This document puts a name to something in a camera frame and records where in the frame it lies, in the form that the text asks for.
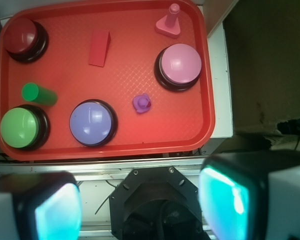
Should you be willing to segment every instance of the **dark red button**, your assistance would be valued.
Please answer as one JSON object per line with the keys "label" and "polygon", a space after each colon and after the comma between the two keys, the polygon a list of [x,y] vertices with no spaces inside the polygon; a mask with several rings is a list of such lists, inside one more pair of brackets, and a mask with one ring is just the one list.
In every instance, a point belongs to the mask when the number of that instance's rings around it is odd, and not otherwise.
{"label": "dark red button", "polygon": [[37,38],[38,30],[34,22],[27,18],[18,18],[5,30],[3,45],[10,53],[22,54],[35,45]]}

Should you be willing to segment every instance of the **plastic tray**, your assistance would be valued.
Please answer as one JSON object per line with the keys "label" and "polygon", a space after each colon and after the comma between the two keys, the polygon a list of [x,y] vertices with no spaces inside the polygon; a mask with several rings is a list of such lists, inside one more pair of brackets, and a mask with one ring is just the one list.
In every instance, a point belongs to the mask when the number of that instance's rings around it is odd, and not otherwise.
{"label": "plastic tray", "polygon": [[[181,34],[172,39],[155,32],[156,22],[172,3],[180,6]],[[11,59],[2,37],[16,18],[43,25],[49,35],[45,54],[33,63]],[[88,64],[92,32],[109,30],[111,42],[104,67]],[[185,92],[164,89],[155,79],[154,62],[164,48],[184,43],[202,59],[199,81]],[[34,151],[5,144],[0,147],[16,160],[57,160],[146,155],[191,151],[205,144],[215,126],[213,90],[204,18],[189,0],[79,1],[28,9],[13,16],[0,34],[0,122],[11,108],[26,102],[21,91],[34,82],[55,91],[58,102],[41,106],[51,132]],[[136,113],[134,96],[147,93],[152,108]],[[118,116],[118,131],[102,147],[86,147],[72,136],[69,119],[73,109],[87,99],[109,103]]]}

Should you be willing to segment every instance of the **pink button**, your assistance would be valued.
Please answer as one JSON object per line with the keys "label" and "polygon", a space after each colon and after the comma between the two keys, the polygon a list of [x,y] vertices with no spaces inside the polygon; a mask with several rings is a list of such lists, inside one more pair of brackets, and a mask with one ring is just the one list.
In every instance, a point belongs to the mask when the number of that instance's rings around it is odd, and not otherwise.
{"label": "pink button", "polygon": [[168,47],[161,59],[161,69],[166,77],[177,84],[187,84],[197,78],[201,71],[198,52],[187,44]]}
{"label": "pink button", "polygon": [[27,18],[18,18],[5,30],[3,45],[13,54],[22,54],[31,49],[38,38],[37,27]]}

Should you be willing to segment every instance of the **tray rim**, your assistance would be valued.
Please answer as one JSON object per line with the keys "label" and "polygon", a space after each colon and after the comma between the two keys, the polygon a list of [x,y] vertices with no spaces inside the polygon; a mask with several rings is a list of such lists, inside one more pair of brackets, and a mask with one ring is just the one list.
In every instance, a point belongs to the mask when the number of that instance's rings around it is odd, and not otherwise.
{"label": "tray rim", "polygon": [[[46,11],[58,11],[58,10],[63,10],[67,8],[77,8],[77,7],[82,7],[85,8],[87,6],[101,6],[101,5],[111,5],[111,4],[121,4],[121,5],[126,5],[129,3],[137,3],[137,4],[142,4],[144,5],[141,9],[149,9],[148,5],[150,3],[160,3],[162,5],[165,5],[169,7],[170,4],[172,3],[180,3],[183,4],[187,8],[191,8],[192,11],[196,13],[197,19],[197,24],[200,28],[200,45],[202,46],[202,49],[197,49],[199,54],[203,58],[203,64],[205,67],[205,79],[206,79],[206,88],[207,88],[207,99],[208,99],[208,105],[209,105],[209,126],[207,131],[205,131],[205,134],[200,134],[203,129],[200,129],[198,134],[190,139],[190,140],[195,140],[195,142],[188,144],[188,145],[178,145],[179,141],[169,141],[169,142],[160,142],[161,146],[155,146],[158,143],[147,143],[147,147],[144,148],[126,148],[126,149],[111,149],[114,146],[103,146],[106,149],[110,150],[103,150],[103,151],[98,151],[98,148],[90,148],[87,149],[86,147],[74,147],[74,148],[51,148],[51,149],[41,149],[41,154],[36,154],[33,152],[24,152],[19,149],[12,148],[8,146],[2,139],[1,134],[0,134],[0,147],[1,149],[9,155],[11,158],[14,158],[16,160],[20,161],[45,161],[45,160],[66,160],[66,159],[77,159],[77,158],[103,158],[103,157],[117,157],[117,156],[133,156],[133,155],[147,155],[147,154],[158,154],[158,153],[171,153],[171,152],[185,152],[185,151],[192,151],[196,148],[202,147],[211,137],[214,128],[215,128],[215,105],[214,105],[214,98],[213,98],[213,86],[212,86],[212,77],[211,77],[211,68],[210,68],[210,58],[209,58],[209,49],[208,49],[208,40],[207,40],[207,33],[206,33],[206,26],[205,26],[205,20],[204,17],[199,10],[199,8],[190,0],[99,0],[98,2],[94,0],[85,0],[85,1],[77,1],[77,2],[66,2],[66,3],[58,3],[58,4],[52,4],[52,5],[47,5],[47,6],[40,6],[40,7],[35,7],[35,8],[30,8],[26,9],[23,11],[18,12],[14,16],[10,18],[10,20],[7,22],[7,24],[4,26],[0,33],[0,39],[2,39],[3,34],[5,33],[7,27],[9,26],[10,22],[12,22],[14,19],[24,17],[26,15],[33,15],[37,13],[44,13]],[[4,88],[2,86],[2,51],[4,50],[3,48],[3,43],[0,41],[0,100],[3,98],[1,89]],[[2,109],[2,102],[0,101],[0,122],[5,113],[3,113]],[[130,144],[127,145],[119,145],[120,148],[124,148],[129,146]],[[72,151],[72,150],[78,150],[78,149],[83,149],[85,150],[82,151]],[[58,151],[58,153],[44,153],[46,151]]]}

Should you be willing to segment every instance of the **button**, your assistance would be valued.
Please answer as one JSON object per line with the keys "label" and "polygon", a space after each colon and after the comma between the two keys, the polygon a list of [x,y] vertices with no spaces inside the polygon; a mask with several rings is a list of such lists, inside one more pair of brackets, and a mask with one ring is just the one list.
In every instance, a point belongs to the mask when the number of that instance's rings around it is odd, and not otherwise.
{"label": "button", "polygon": [[104,104],[88,101],[77,106],[70,117],[72,135],[83,145],[102,144],[116,131],[114,117]]}
{"label": "button", "polygon": [[18,18],[11,22],[5,30],[3,45],[13,54],[22,54],[30,50],[38,39],[38,30],[33,21]]}
{"label": "button", "polygon": [[0,132],[9,146],[24,148],[37,138],[38,126],[37,117],[31,111],[16,107],[3,116]]}
{"label": "button", "polygon": [[176,84],[187,84],[195,80],[200,74],[201,67],[198,52],[186,44],[174,44],[162,55],[161,69],[165,76]]}

